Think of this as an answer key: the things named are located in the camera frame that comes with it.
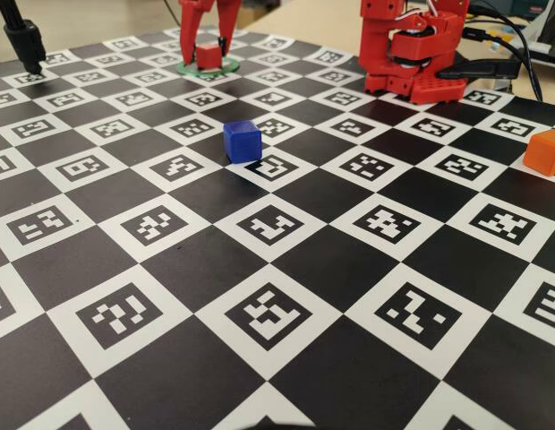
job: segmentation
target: red cube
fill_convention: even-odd
[[[199,69],[222,68],[222,48],[219,45],[196,47],[196,64]]]

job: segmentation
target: orange cube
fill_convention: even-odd
[[[555,175],[555,130],[534,134],[524,159],[525,166],[546,176]]]

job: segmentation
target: table surface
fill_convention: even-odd
[[[0,429],[555,429],[555,106],[235,35],[216,79],[177,29],[0,64]]]
[[[359,55],[362,19],[359,14],[361,0],[295,0],[288,2],[248,27],[251,31],[275,33],[298,40],[335,47]],[[472,24],[477,28],[498,28],[495,24]],[[500,58],[489,50],[488,44],[463,39],[458,51],[469,59]],[[544,101],[555,104],[555,68],[535,64]],[[513,82],[517,96],[534,99],[528,74],[523,67]],[[480,80],[477,86],[492,89],[493,81]]]

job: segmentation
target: blue cube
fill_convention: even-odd
[[[224,124],[224,146],[233,163],[261,159],[261,131],[252,121]]]

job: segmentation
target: red 3d-printed robot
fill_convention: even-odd
[[[463,97],[466,79],[440,79],[462,37],[468,0],[427,0],[429,11],[404,13],[405,0],[362,0],[359,63],[367,72],[365,90],[387,90],[413,103]],[[393,35],[389,44],[389,32]]]

